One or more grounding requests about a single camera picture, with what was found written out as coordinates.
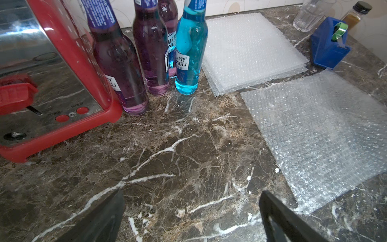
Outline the blue liquid glass bottle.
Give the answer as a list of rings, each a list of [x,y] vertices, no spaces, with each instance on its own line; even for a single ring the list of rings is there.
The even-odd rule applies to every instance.
[[[182,16],[178,21],[175,86],[183,95],[193,94],[198,87],[208,39],[206,6],[206,0],[185,1]]]

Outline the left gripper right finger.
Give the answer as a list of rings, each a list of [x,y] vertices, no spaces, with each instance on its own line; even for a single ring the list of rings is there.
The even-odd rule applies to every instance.
[[[327,241],[269,191],[261,193],[259,207],[268,242]]]

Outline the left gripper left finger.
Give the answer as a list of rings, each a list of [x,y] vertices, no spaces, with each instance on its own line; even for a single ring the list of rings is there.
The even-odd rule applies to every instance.
[[[57,241],[115,242],[124,210],[124,194],[117,189]]]

